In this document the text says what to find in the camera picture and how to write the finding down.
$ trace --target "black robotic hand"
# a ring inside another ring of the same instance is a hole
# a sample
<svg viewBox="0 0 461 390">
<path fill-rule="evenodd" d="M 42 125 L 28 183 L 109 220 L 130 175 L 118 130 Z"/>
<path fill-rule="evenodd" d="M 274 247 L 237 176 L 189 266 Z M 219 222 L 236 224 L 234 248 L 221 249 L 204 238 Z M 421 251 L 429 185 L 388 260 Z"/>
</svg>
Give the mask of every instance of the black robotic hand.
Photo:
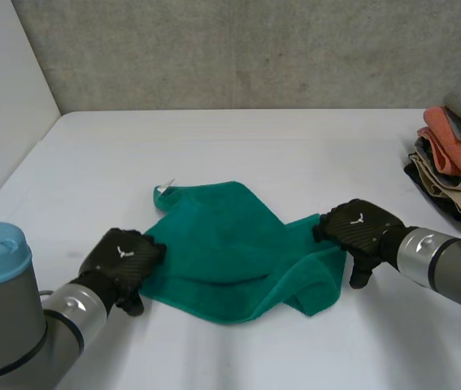
<svg viewBox="0 0 461 390">
<path fill-rule="evenodd" d="M 388 211 L 368 201 L 354 199 L 321 215 L 320 224 L 313 227 L 313 237 L 316 242 L 331 240 L 353 256 L 350 286 L 363 288 L 367 285 L 372 270 L 383 261 L 390 261 L 388 258 L 395 259 L 392 265 L 398 269 L 396 255 L 388 258 L 384 256 L 386 249 L 383 247 L 382 236 L 389 231 L 407 229 L 409 228 L 400 219 Z"/>
<path fill-rule="evenodd" d="M 138 290 L 154 266 L 163 260 L 165 251 L 166 246 L 154 242 L 152 236 L 112 228 L 82 263 L 79 279 L 103 275 L 110 287 L 101 288 L 102 295 L 114 293 L 107 300 L 114 299 L 113 303 L 127 314 L 138 316 L 144 310 Z"/>
</svg>

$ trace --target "green towel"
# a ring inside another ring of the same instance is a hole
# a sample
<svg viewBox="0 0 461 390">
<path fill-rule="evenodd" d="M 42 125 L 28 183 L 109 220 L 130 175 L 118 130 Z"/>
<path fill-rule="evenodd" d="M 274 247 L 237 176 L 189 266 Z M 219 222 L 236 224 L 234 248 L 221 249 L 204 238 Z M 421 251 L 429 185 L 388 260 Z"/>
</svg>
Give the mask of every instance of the green towel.
<svg viewBox="0 0 461 390">
<path fill-rule="evenodd" d="M 346 253 L 316 244 L 318 215 L 284 225 L 236 182 L 170 187 L 147 234 L 167 255 L 141 293 L 215 323 L 242 323 L 284 302 L 313 315 L 337 301 Z"/>
</svg>

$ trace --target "concrete wall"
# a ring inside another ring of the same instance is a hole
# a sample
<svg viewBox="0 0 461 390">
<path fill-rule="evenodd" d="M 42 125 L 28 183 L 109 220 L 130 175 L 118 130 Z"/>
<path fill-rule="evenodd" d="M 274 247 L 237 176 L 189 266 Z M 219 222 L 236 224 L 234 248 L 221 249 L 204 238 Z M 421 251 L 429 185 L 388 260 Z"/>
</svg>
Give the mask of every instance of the concrete wall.
<svg viewBox="0 0 461 390">
<path fill-rule="evenodd" d="M 0 0 L 0 188 L 59 116 L 10 0 Z"/>
<path fill-rule="evenodd" d="M 13 0 L 63 113 L 425 107 L 461 0 Z"/>
</svg>

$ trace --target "orange towel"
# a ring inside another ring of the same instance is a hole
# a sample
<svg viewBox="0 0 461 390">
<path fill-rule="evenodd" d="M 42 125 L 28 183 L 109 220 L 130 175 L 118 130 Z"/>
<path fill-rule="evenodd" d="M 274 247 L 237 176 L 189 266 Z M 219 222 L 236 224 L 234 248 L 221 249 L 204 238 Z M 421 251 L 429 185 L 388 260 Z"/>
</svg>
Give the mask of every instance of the orange towel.
<svg viewBox="0 0 461 390">
<path fill-rule="evenodd" d="M 431 141 L 433 150 L 437 150 L 437 153 L 434 153 L 435 164 L 437 160 L 440 163 L 441 159 L 445 158 L 443 166 L 437 165 L 438 171 L 447 175 L 459 175 L 461 173 L 461 141 L 452 132 L 445 111 L 442 107 L 429 108 L 424 112 L 424 120 L 430 131 L 436 136 L 436 142 L 431 139 L 431 133 L 428 132 L 427 128 L 420 130 L 419 134 L 420 132 L 428 134 L 427 138 Z"/>
</svg>

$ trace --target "white table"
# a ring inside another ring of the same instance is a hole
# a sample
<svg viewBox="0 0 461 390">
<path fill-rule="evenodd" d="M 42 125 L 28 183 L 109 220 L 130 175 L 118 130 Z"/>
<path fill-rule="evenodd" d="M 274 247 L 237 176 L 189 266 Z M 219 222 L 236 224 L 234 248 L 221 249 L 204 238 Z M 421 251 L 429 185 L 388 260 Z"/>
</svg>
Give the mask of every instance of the white table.
<svg viewBox="0 0 461 390">
<path fill-rule="evenodd" d="M 362 197 L 460 236 L 402 171 L 422 110 L 82 112 L 62 117 L 0 191 L 40 289 L 74 278 L 111 227 L 159 219 L 156 184 L 238 180 L 286 223 Z M 114 310 L 61 389 L 461 389 L 461 306 L 382 265 L 306 318 L 278 305 L 220 326 L 158 302 Z"/>
</svg>

